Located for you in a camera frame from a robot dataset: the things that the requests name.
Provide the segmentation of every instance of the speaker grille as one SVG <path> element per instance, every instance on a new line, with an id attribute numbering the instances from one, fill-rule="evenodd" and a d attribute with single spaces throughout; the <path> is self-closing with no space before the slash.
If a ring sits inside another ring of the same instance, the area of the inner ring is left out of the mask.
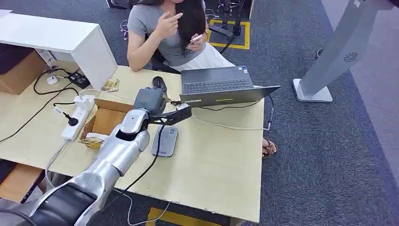
<path id="1" fill-rule="evenodd" d="M 344 58 L 343 61 L 346 63 L 352 62 L 358 58 L 359 54 L 357 53 L 348 53 Z"/>

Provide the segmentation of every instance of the yellow floor marking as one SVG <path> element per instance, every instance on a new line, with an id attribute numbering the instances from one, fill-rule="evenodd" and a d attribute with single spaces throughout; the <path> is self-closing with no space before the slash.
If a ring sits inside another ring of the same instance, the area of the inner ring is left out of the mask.
<path id="1" fill-rule="evenodd" d="M 163 210 L 153 208 L 151 207 L 150 212 L 148 213 L 148 220 L 154 219 L 159 217 Z M 172 224 L 176 225 L 182 225 L 182 226 L 221 226 L 209 221 L 205 220 L 200 220 L 192 217 L 188 217 L 185 215 L 177 214 L 177 213 L 172 213 L 169 211 L 166 211 L 160 220 L 167 221 Z M 155 221 L 149 222 L 145 224 L 145 226 L 155 226 Z"/>
<path id="2" fill-rule="evenodd" d="M 215 19 L 211 19 L 210 21 L 209 21 L 209 25 L 214 25 L 214 23 L 219 23 L 219 24 L 221 24 L 222 23 L 222 21 L 221 20 L 215 20 Z M 228 24 L 235 24 L 235 22 L 234 21 L 227 21 L 227 23 Z M 250 33 L 251 33 L 251 23 L 250 22 L 241 22 L 241 25 L 243 25 L 244 27 L 245 27 L 245 29 L 244 29 L 244 32 L 245 32 L 245 36 L 244 36 L 244 45 L 243 46 L 241 46 L 241 45 L 233 45 L 233 44 L 231 44 L 230 46 L 229 46 L 229 48 L 239 48 L 239 49 L 246 49 L 246 50 L 248 50 L 249 49 L 249 46 L 250 46 L 250 37 L 249 37 L 249 35 L 250 35 Z M 209 31 L 209 35 L 208 35 L 208 42 L 209 42 L 209 40 L 210 40 L 210 38 L 211 38 L 211 34 L 212 34 L 212 32 L 211 31 Z M 226 46 L 226 44 L 223 44 L 223 43 L 217 43 L 217 42 L 209 42 L 211 45 L 213 45 L 213 46 L 217 46 L 217 47 L 225 47 Z"/>

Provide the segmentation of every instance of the long black hair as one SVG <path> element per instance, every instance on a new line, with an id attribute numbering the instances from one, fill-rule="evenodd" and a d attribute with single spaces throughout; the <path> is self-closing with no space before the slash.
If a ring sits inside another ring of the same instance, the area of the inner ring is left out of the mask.
<path id="1" fill-rule="evenodd" d="M 138 4 L 147 6 L 160 6 L 165 0 L 140 0 Z M 186 46 L 190 43 L 194 34 L 205 32 L 205 13 L 202 6 L 203 0 L 184 0 L 176 4 L 176 14 L 183 13 L 179 19 L 179 36 L 182 56 L 187 53 Z"/>

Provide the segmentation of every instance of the power strip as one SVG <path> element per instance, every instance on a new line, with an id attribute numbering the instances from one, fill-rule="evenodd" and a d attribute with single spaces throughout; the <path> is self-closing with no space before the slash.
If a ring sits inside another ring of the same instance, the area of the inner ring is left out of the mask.
<path id="1" fill-rule="evenodd" d="M 78 120 L 78 124 L 76 124 L 74 126 L 67 125 L 65 127 L 65 129 L 63 130 L 62 135 L 61 135 L 65 140 L 72 142 L 76 139 L 76 137 L 80 133 L 80 130 L 85 125 L 91 109 L 93 109 L 94 98 L 95 98 L 95 96 L 93 96 L 93 95 L 85 95 L 83 97 L 80 97 L 80 96 L 75 97 L 75 99 L 73 101 L 76 103 L 77 108 L 76 108 L 75 112 L 73 113 L 73 115 L 71 115 L 71 117 L 76 118 Z"/>

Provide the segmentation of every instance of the silver robotic arm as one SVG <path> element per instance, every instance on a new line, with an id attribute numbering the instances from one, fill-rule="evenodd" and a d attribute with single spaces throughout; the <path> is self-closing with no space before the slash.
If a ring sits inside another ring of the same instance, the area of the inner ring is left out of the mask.
<path id="1" fill-rule="evenodd" d="M 113 129 L 90 166 L 45 193 L 35 204 L 31 220 L 40 226 L 85 226 L 100 213 L 118 179 L 148 146 L 148 124 L 173 125 L 191 116 L 188 105 L 161 114 L 166 105 L 163 91 L 141 89 L 134 109 Z"/>

